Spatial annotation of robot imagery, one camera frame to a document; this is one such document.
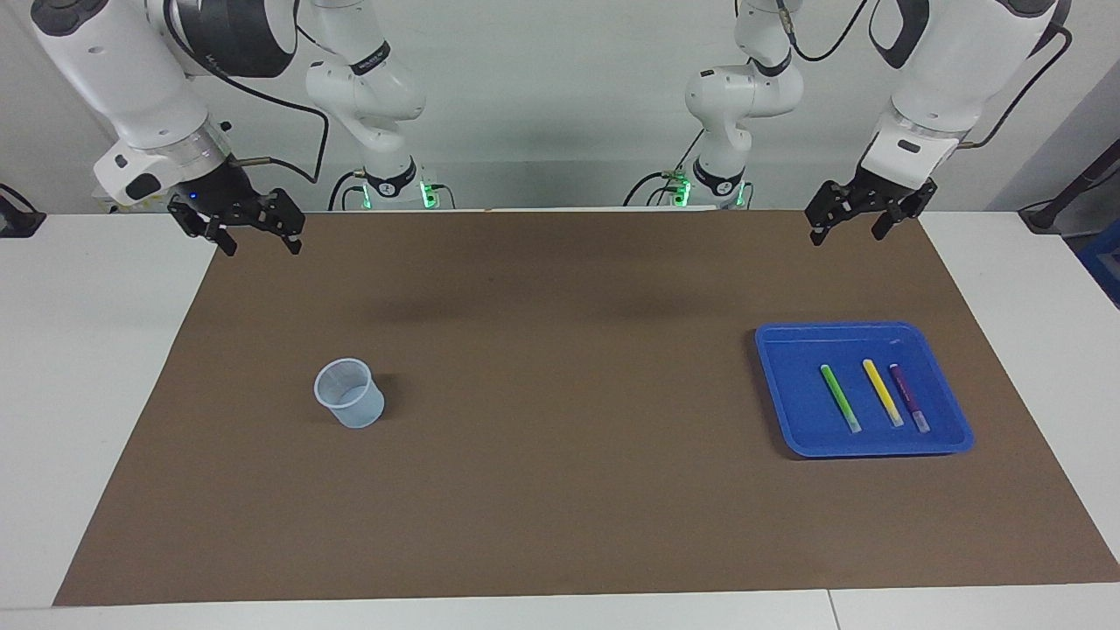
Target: blue tray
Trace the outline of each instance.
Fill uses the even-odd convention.
[[[946,455],[972,448],[972,429],[922,333],[903,322],[768,324],[755,334],[782,435],[804,457]],[[905,424],[894,427],[864,372],[875,361]],[[828,363],[862,432],[852,434],[821,376]],[[898,363],[930,423],[921,434],[888,367]]]

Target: green marker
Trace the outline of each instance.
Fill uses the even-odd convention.
[[[864,427],[859,426],[859,420],[856,419],[856,413],[851,410],[851,405],[848,404],[848,397],[844,396],[843,390],[840,389],[840,382],[837,381],[836,374],[832,373],[832,368],[829,368],[827,364],[821,365],[821,373],[824,374],[824,382],[829,383],[829,390],[832,391],[832,398],[836,398],[837,405],[840,406],[843,419],[848,420],[848,428],[850,428],[852,433],[864,430]]]

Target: marker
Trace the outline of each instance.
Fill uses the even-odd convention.
[[[879,370],[875,367],[875,361],[865,359],[864,371],[867,372],[867,378],[871,379],[871,386],[875,387],[875,392],[879,395],[879,401],[883,402],[883,407],[887,410],[887,415],[890,416],[890,424],[896,427],[903,426],[903,415],[898,413],[898,407],[895,406],[895,399],[890,397],[890,392],[887,390],[887,383],[883,382],[883,377],[879,376]]]
[[[895,385],[898,386],[898,393],[903,395],[903,401],[906,402],[906,409],[914,417],[914,424],[917,425],[918,433],[930,433],[930,423],[925,421],[925,414],[918,408],[917,399],[914,398],[914,391],[906,383],[903,369],[897,363],[890,365],[890,377],[895,379]]]
[[[824,382],[829,383],[829,390],[832,391],[832,398],[836,398],[840,413],[843,414],[843,419],[848,420],[848,428],[852,433],[864,430],[864,427],[859,426],[859,420],[856,419],[856,413],[851,410],[851,405],[848,404],[848,397],[840,389],[840,383],[837,381],[836,374],[832,373],[832,368],[821,365],[821,373],[824,374]]]

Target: table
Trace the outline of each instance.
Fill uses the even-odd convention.
[[[1029,234],[1014,214],[922,222],[1120,555],[1111,488],[1120,479],[1120,312],[1058,238]],[[35,239],[0,242],[0,627],[1120,624],[1120,584],[49,610],[212,253],[161,215],[53,216]]]

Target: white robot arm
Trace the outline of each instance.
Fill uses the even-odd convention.
[[[1061,26],[1068,0],[896,1],[898,38],[876,47],[902,70],[902,84],[852,180],[825,182],[805,210],[818,245],[830,229],[865,212],[883,213],[872,229],[879,240],[921,214],[937,189],[934,169],[962,146],[987,102],[1055,34],[1070,41]]]
[[[426,95],[393,55],[368,0],[311,0],[320,45],[338,55],[307,71],[307,93],[362,145],[361,176],[380,205],[429,204],[430,175],[404,145],[400,122],[423,113]]]
[[[801,0],[785,4],[796,11]],[[747,63],[704,70],[692,76],[685,92],[689,111],[703,124],[699,157],[685,174],[692,203],[735,205],[752,143],[744,123],[793,111],[804,92],[776,0],[745,0],[735,39]]]
[[[184,231],[214,241],[230,256],[236,243],[226,228],[233,225],[278,234],[298,253],[302,213],[280,188],[267,195],[253,189],[157,34],[176,29],[196,55],[234,68],[237,76],[274,76],[295,50],[291,2],[279,10],[284,3],[270,0],[153,4],[162,11],[146,15],[136,0],[35,0],[31,6],[39,44],[120,138],[94,166],[97,180],[122,205],[170,192],[169,210]]]

